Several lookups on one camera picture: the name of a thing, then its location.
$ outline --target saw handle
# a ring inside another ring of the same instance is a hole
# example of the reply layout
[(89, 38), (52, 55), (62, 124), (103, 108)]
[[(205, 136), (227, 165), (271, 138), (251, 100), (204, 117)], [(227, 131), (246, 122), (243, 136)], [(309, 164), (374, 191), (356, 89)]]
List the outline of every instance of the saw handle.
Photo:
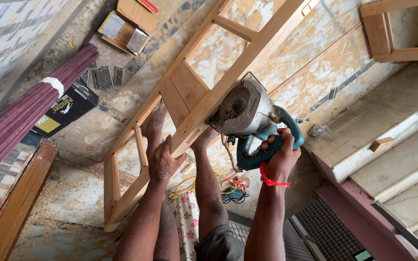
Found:
[[(291, 130), (291, 135), (294, 137), (293, 150), (296, 150), (304, 142), (304, 136), (299, 129), (298, 124), (294, 119), (287, 113), (285, 109), (277, 105), (273, 105), (275, 114), (280, 117), (286, 126)], [(273, 155), (275, 155), (283, 145), (282, 135), (277, 135), (275, 141), (269, 144), (266, 150), (257, 151), (254, 154), (249, 153), (249, 149), (254, 140), (254, 135), (250, 135), (246, 138), (238, 139), (238, 146), (236, 148), (236, 158), (238, 161), (238, 167), (244, 170), (258, 169), (261, 163), (268, 162)]]

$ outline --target man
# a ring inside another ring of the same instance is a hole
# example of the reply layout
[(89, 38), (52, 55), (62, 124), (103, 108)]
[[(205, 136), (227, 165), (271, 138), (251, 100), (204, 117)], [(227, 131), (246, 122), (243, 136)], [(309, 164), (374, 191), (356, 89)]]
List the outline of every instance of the man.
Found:
[[(148, 117), (143, 135), (148, 139), (149, 184), (140, 204), (126, 228), (114, 257), (122, 260), (180, 260), (177, 227), (165, 189), (169, 179), (186, 159), (186, 154), (174, 159), (170, 155), (172, 138), (160, 144), (165, 104)], [(283, 146), (265, 166), (267, 178), (281, 183), (301, 155), (293, 151), (294, 138), (288, 128), (278, 129)], [(267, 186), (263, 182), (246, 247), (236, 239), (229, 227), (229, 218), (206, 154), (207, 145), (218, 133), (209, 128), (191, 145), (196, 157), (196, 199), (199, 205), (199, 238), (195, 246), (198, 261), (205, 260), (285, 260), (282, 228), (285, 212), (285, 188)], [(271, 135), (258, 147), (265, 150), (275, 140)]]

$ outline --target leg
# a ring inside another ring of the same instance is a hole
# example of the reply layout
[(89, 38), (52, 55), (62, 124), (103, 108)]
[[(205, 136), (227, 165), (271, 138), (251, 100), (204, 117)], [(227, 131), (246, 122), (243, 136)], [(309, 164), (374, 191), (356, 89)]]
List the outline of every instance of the leg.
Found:
[(217, 178), (207, 157), (207, 145), (218, 135), (212, 128), (191, 145), (196, 157), (196, 199), (199, 206), (199, 238), (202, 240), (212, 229), (229, 224), (229, 216), (222, 203)]
[[(166, 113), (167, 108), (161, 99), (157, 108), (151, 112), (147, 122), (143, 125), (143, 136), (148, 139), (148, 148), (146, 149), (148, 159), (153, 154), (154, 149), (161, 143), (162, 127)], [(165, 193), (162, 198), (159, 233), (154, 247), (153, 258), (169, 261), (180, 260), (177, 226), (175, 225), (174, 216)]]

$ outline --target hand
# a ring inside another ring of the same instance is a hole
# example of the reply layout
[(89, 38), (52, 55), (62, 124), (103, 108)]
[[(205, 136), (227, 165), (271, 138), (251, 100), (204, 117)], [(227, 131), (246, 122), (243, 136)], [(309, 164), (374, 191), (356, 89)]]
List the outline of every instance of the hand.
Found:
[[(277, 183), (283, 183), (287, 181), (291, 169), (296, 164), (299, 156), (301, 156), (301, 149), (293, 150), (294, 137), (291, 135), (289, 128), (279, 128), (277, 132), (283, 138), (282, 148), (270, 159), (264, 170), (268, 179)], [(269, 144), (272, 144), (274, 141), (275, 135), (269, 135), (267, 140), (263, 141), (257, 149), (259, 151), (266, 150)]]
[(168, 135), (167, 139), (154, 150), (153, 155), (149, 158), (149, 178), (166, 182), (166, 185), (186, 159), (186, 153), (176, 159), (171, 156), (171, 143), (172, 136)]

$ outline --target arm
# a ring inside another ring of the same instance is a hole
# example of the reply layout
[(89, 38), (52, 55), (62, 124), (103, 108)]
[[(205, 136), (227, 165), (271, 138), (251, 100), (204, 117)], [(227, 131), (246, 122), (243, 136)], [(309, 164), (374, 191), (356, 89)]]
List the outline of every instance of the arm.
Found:
[(120, 240), (114, 261), (152, 260), (161, 214), (162, 197), (172, 175), (186, 159), (170, 155), (171, 136), (161, 143), (149, 159), (149, 183), (140, 204)]
[[(281, 183), (287, 181), (301, 150), (293, 151), (294, 137), (288, 128), (278, 129), (278, 132), (282, 134), (283, 146), (265, 166), (265, 172), (268, 179)], [(269, 137), (258, 149), (265, 150), (274, 140), (275, 136)], [(253, 225), (246, 241), (245, 260), (285, 260), (282, 236), (284, 194), (285, 188), (262, 183)]]

